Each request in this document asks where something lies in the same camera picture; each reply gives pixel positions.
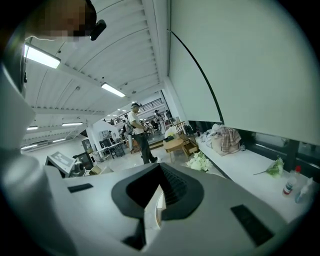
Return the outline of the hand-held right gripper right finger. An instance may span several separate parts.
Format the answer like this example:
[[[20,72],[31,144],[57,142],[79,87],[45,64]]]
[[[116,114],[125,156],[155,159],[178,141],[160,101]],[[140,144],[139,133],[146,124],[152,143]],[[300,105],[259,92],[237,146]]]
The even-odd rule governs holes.
[[[184,166],[175,168],[199,181],[204,197],[184,219],[163,220],[146,246],[152,256],[267,256],[283,242],[288,224],[271,206],[235,182]]]

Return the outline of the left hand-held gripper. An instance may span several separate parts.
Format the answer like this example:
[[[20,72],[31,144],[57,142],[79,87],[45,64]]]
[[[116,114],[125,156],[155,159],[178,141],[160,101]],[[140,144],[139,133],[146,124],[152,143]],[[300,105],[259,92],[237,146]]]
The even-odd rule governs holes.
[[[46,166],[58,169],[62,178],[74,178],[84,176],[84,165],[75,158],[70,158],[59,151],[48,155],[45,162]]]

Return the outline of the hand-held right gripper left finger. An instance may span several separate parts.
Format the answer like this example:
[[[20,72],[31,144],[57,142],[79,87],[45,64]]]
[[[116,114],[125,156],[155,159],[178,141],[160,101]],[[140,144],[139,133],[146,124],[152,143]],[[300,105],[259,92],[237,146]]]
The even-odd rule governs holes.
[[[62,233],[52,234],[54,256],[161,256],[157,239],[146,243],[145,208],[127,194],[127,186],[147,178],[158,164],[101,175],[62,178],[45,167],[54,216]]]

